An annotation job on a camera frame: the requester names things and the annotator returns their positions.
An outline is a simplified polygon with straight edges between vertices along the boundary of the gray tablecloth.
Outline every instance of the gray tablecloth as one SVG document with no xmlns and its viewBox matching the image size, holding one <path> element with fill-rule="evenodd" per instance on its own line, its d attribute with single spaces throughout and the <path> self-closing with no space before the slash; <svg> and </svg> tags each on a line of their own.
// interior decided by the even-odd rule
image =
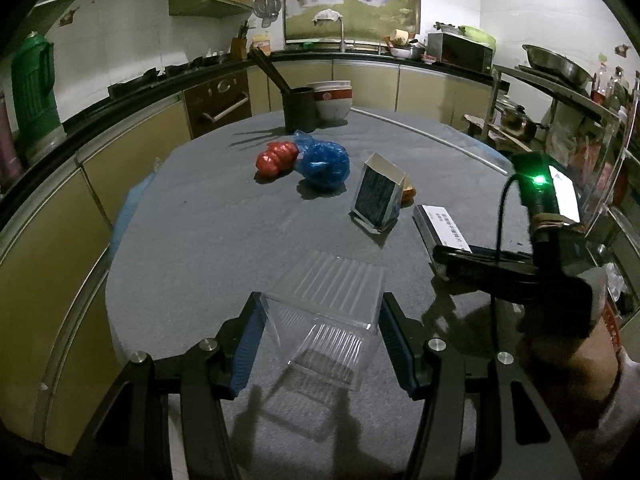
<svg viewBox="0 0 640 480">
<path fill-rule="evenodd" d="M 449 126 L 379 113 L 509 167 Z M 279 112 L 231 124 L 177 148 L 162 165 L 108 279 L 109 319 L 124 351 L 184 352 L 236 316 L 252 290 L 266 290 L 306 250 L 318 249 L 384 266 L 385 290 L 408 316 L 461 351 L 489 355 L 488 297 L 452 296 L 434 279 L 412 208 L 377 237 L 348 212 L 364 161 L 379 152 L 409 174 L 415 203 L 446 207 L 468 243 L 493 247 L 506 178 L 457 150 L 351 112 L 347 124 L 314 133 L 347 149 L 344 189 L 318 194 L 295 172 L 261 184 L 255 157 L 267 142 L 289 138 L 282 125 Z M 529 250 L 515 188 L 503 247 Z M 265 333 L 247 388 L 223 409 L 235 457 L 253 478 L 388 478 L 406 465 L 422 403 L 399 388 L 383 344 L 361 389 L 348 392 L 286 370 Z"/>
</svg>

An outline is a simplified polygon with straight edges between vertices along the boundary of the microwave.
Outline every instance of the microwave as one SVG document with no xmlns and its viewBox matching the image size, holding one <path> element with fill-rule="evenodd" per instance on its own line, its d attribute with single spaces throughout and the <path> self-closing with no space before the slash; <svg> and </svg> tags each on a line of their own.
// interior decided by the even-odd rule
<svg viewBox="0 0 640 480">
<path fill-rule="evenodd" d="M 440 63 L 491 75 L 494 51 L 464 36 L 432 32 L 427 35 L 426 53 Z"/>
</svg>

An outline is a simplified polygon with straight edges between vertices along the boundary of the green thermos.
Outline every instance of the green thermos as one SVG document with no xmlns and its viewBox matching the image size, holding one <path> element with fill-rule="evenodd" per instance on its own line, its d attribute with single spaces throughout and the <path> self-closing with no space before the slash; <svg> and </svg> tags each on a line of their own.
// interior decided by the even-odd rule
<svg viewBox="0 0 640 480">
<path fill-rule="evenodd" d="M 66 136 L 53 93 L 53 43 L 37 32 L 28 35 L 11 63 L 11 79 L 18 140 L 33 164 Z"/>
</svg>

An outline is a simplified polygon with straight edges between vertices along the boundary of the clear plastic container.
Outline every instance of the clear plastic container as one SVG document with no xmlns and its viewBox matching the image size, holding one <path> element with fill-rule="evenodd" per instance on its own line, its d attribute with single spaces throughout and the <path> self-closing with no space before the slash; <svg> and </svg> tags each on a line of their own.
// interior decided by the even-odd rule
<svg viewBox="0 0 640 480">
<path fill-rule="evenodd" d="M 262 295 L 286 364 L 357 390 L 380 344 L 383 268 L 309 252 Z"/>
</svg>

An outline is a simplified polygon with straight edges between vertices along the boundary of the box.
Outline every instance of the box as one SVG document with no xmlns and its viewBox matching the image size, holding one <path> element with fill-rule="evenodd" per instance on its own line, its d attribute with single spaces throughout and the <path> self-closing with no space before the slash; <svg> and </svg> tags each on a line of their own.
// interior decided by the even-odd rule
<svg viewBox="0 0 640 480">
<path fill-rule="evenodd" d="M 436 245 L 454 247 L 471 252 L 465 238 L 446 209 L 434 205 L 417 205 L 414 207 L 414 221 L 427 247 L 434 272 L 443 280 L 447 279 L 447 269 L 443 264 L 433 261 L 433 248 Z"/>
<path fill-rule="evenodd" d="M 357 390 L 380 343 L 383 268 L 309 251 L 262 295 L 283 361 Z"/>
<path fill-rule="evenodd" d="M 351 210 L 370 228 L 385 231 L 400 214 L 406 174 L 378 153 L 364 163 Z"/>
</svg>

